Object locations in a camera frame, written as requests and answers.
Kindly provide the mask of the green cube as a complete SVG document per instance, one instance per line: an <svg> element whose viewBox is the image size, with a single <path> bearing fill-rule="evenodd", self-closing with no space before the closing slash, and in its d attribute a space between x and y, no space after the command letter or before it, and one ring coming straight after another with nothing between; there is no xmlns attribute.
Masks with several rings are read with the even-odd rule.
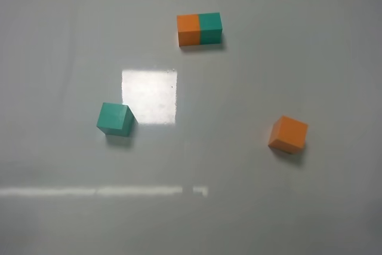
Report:
<svg viewBox="0 0 382 255"><path fill-rule="evenodd" d="M107 136L128 137L135 117L127 105L104 102L96 127Z"/></svg>

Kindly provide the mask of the orange cube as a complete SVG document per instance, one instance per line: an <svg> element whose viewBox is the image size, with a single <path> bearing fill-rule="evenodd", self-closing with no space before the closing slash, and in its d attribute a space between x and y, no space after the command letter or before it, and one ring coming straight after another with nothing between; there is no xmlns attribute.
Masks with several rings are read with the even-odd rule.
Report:
<svg viewBox="0 0 382 255"><path fill-rule="evenodd" d="M308 125L282 115L272 127L268 147L289 154L297 154L305 148Z"/></svg>

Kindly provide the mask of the green template block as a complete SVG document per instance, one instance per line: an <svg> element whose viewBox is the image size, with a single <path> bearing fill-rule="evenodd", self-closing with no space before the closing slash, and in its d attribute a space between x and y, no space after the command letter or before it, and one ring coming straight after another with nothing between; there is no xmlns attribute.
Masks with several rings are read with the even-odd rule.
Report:
<svg viewBox="0 0 382 255"><path fill-rule="evenodd" d="M223 25L220 13L199 14L200 44L220 44L222 39Z"/></svg>

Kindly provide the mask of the orange template block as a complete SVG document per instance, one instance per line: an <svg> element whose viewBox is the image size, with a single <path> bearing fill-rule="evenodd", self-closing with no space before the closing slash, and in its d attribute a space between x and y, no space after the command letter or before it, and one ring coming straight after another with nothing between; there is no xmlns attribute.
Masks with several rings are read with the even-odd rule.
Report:
<svg viewBox="0 0 382 255"><path fill-rule="evenodd" d="M178 44L180 47L199 45L201 41L201 29L198 14L186 14L177 16Z"/></svg>

